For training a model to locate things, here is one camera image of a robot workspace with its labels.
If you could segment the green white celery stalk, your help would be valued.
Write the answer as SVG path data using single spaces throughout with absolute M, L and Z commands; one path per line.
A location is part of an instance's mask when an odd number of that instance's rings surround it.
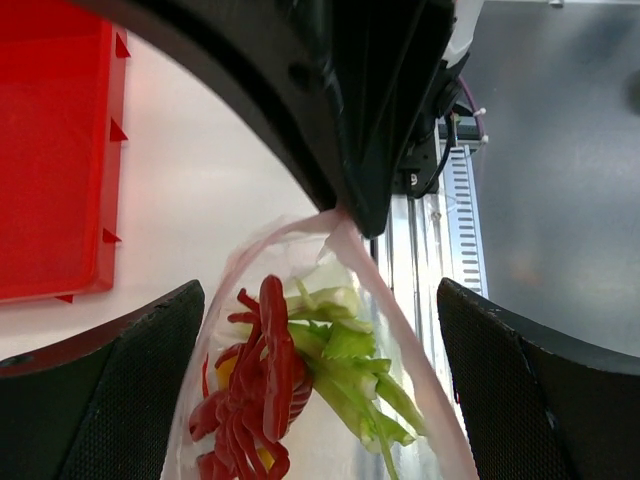
M 298 293 L 286 298 L 288 331 L 313 377 L 313 389 L 371 454 L 399 477 L 392 447 L 409 446 L 427 429 L 423 415 L 391 376 L 392 360 L 376 354 L 373 323 L 359 318 L 361 299 L 351 286 Z

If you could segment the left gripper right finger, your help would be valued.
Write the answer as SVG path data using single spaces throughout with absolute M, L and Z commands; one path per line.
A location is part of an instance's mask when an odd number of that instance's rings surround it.
M 440 330 L 482 479 L 636 479 L 639 359 L 444 278 Z

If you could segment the red toy lobster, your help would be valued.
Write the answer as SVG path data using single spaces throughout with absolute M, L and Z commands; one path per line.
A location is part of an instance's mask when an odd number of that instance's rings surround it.
M 290 469 L 281 440 L 306 406 L 312 376 L 296 351 L 288 329 L 281 280 L 267 276 L 257 299 L 241 289 L 237 300 L 247 310 L 227 317 L 251 326 L 248 339 L 225 350 L 214 368 L 233 361 L 225 387 L 203 400 L 188 420 L 195 442 L 212 434 L 214 447 L 197 460 L 202 479 L 282 479 Z

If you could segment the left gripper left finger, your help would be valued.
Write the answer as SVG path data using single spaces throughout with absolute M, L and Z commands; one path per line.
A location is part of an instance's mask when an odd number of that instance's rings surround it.
M 192 280 L 1 362 L 4 479 L 158 479 L 204 314 Z

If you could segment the clear pink-dotted zip bag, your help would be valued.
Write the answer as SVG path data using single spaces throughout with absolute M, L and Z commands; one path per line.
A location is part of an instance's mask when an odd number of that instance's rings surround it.
M 229 257 L 163 477 L 477 477 L 450 397 L 345 213 L 273 225 Z

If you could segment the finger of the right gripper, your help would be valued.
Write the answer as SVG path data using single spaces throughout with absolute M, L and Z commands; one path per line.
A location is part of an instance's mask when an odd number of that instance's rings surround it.
M 391 183 L 454 26 L 452 1 L 333 1 L 325 91 L 339 204 L 362 234 L 385 227 Z
M 132 31 L 186 68 L 263 141 L 321 211 L 337 197 L 276 88 L 226 39 L 196 1 L 76 1 L 76 6 Z

